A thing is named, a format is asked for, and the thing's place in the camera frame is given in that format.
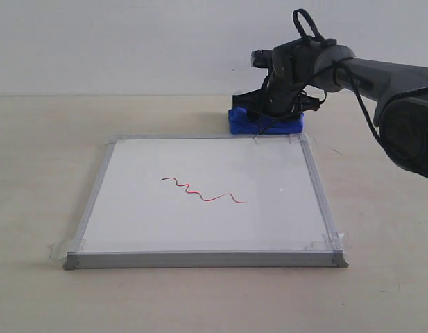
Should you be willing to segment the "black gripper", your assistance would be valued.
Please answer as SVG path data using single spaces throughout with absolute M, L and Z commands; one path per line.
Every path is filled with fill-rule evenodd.
M 274 69 L 267 69 L 267 75 L 259 89 L 232 96 L 232 108 L 258 112 L 260 118 L 278 118 L 286 113 L 299 89 L 300 81 L 292 69 L 284 74 L 277 73 Z M 319 108 L 319 98 L 299 94 L 294 99 L 292 113 L 317 111 Z

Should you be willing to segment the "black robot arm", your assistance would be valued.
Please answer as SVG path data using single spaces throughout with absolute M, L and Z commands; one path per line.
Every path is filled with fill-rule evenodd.
M 287 134 L 290 122 L 323 104 L 306 87 L 347 89 L 358 101 L 375 102 L 364 117 L 392 162 L 428 178 L 428 67 L 364 60 L 336 40 L 312 37 L 256 50 L 251 63 L 268 73 L 259 89 L 232 97 L 232 133 Z

